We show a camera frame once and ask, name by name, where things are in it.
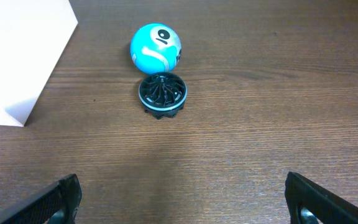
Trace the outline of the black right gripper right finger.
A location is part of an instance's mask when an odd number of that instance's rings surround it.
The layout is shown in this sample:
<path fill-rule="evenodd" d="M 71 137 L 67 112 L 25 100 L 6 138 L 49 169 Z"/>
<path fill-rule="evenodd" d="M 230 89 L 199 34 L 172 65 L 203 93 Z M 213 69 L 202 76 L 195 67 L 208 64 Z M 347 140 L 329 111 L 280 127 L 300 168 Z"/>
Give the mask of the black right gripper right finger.
<path fill-rule="evenodd" d="M 358 207 L 296 172 L 285 181 L 291 224 L 358 224 Z"/>

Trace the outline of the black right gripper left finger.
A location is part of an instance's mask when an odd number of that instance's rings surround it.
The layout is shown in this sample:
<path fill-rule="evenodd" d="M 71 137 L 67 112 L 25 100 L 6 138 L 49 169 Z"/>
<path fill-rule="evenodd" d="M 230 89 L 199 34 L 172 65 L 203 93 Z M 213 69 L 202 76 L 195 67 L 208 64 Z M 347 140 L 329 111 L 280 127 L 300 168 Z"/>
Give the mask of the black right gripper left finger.
<path fill-rule="evenodd" d="M 82 191 L 70 174 L 0 212 L 0 224 L 75 224 Z"/>

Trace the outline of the blue ball toy with base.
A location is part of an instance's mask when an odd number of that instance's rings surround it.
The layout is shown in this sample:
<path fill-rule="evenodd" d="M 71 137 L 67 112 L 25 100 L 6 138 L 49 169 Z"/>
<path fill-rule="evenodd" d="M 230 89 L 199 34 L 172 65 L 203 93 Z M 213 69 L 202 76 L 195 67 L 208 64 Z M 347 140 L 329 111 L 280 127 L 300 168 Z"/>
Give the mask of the blue ball toy with base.
<path fill-rule="evenodd" d="M 172 70 L 181 59 L 181 41 L 169 26 L 150 23 L 142 26 L 130 44 L 134 65 L 147 77 L 138 88 L 144 111 L 156 119 L 173 118 L 184 108 L 186 83 Z"/>

